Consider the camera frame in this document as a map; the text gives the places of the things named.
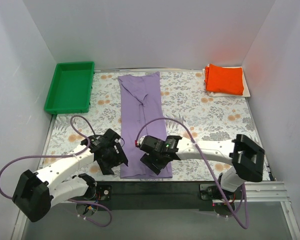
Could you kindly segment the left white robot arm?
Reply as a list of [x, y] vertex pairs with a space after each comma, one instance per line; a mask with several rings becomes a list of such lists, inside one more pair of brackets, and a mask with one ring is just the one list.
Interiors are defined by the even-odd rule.
[[97, 181], [81, 168], [97, 162], [103, 175], [113, 168], [128, 164], [120, 143], [121, 136], [108, 129], [103, 135], [91, 135], [70, 152], [36, 172], [26, 170], [18, 180], [13, 203], [31, 222], [41, 220], [51, 207], [72, 198], [92, 200], [97, 194]]

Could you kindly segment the purple t shirt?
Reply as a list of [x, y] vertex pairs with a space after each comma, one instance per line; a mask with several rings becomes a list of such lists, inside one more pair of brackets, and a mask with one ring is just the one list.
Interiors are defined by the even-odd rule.
[[137, 134], [146, 123], [162, 118], [162, 101], [160, 73], [154, 72], [144, 76], [131, 74], [118, 77], [121, 99], [121, 137], [124, 140], [123, 151], [128, 165], [120, 166], [123, 179], [157, 179], [171, 178], [172, 166], [169, 163], [160, 174], [155, 174], [141, 157], [144, 152], [135, 146]]

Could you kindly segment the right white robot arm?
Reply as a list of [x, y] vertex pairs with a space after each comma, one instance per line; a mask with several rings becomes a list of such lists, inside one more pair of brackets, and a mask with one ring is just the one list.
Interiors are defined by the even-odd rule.
[[141, 162], [156, 175], [174, 160], [206, 159], [230, 165], [217, 178], [227, 198], [242, 184], [263, 180], [265, 150], [244, 134], [237, 134], [235, 139], [197, 143], [178, 135], [169, 135], [165, 140], [145, 135], [135, 146], [144, 152]]

